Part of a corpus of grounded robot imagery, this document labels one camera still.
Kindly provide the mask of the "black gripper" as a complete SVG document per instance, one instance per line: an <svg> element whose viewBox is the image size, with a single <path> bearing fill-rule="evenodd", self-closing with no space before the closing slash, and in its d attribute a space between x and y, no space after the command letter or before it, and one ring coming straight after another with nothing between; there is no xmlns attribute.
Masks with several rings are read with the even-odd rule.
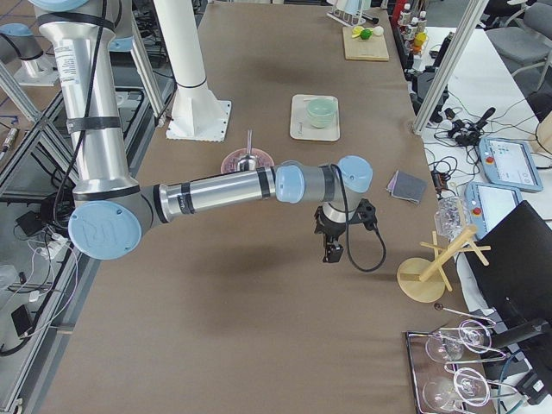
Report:
<svg viewBox="0 0 552 414"><path fill-rule="evenodd" d="M330 203L323 203L315 212L315 233L323 235L323 263L338 263L343 246L338 241L346 231L346 213L335 209ZM363 224L368 231L376 230L376 208L362 198L354 212L348 213L348 224Z"/></svg>

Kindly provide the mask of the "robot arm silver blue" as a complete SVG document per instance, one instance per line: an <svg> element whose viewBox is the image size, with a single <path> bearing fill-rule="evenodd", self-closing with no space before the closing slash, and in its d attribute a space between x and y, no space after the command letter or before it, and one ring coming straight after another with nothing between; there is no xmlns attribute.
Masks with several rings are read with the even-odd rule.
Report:
<svg viewBox="0 0 552 414"><path fill-rule="evenodd" d="M317 202L316 230L323 235L325 260L336 262L349 250L338 239L367 209L373 170L366 160L348 155L322 166L287 161L141 187L129 172L110 61L111 43L131 22L131 5L37 1L34 9L41 33L53 45L72 137L70 165L78 171L78 183L68 233L81 252L117 259L134 250L150 229L177 216L267 198Z"/></svg>
<svg viewBox="0 0 552 414"><path fill-rule="evenodd" d="M55 86L59 79L54 60L48 57L30 28L22 23L1 26L1 61L19 60L14 78L19 85Z"/></svg>

